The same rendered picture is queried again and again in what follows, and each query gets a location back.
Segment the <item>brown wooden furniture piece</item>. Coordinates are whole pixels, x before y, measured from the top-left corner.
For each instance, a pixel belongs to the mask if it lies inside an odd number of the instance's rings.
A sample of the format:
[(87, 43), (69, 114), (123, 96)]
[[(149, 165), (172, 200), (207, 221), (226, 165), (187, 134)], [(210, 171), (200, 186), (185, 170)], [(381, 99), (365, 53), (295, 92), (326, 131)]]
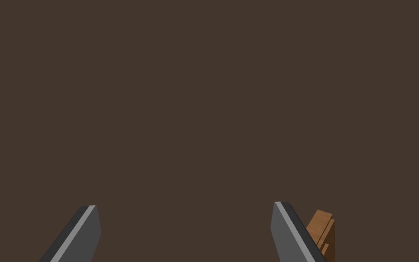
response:
[(306, 229), (326, 262), (336, 262), (336, 223), (333, 214), (316, 210)]

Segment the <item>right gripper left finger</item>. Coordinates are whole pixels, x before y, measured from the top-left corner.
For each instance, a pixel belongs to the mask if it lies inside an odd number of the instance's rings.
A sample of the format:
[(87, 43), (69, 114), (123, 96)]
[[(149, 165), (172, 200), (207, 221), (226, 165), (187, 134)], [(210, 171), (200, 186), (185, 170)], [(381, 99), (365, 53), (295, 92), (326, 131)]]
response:
[(100, 236), (97, 206), (81, 206), (39, 262), (92, 262)]

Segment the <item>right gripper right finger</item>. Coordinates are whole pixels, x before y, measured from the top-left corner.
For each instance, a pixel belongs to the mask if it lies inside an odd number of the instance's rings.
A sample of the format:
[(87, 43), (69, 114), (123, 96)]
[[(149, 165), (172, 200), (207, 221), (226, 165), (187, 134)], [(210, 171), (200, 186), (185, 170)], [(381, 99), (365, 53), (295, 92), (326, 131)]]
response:
[(270, 229), (280, 262), (326, 262), (288, 202), (274, 202)]

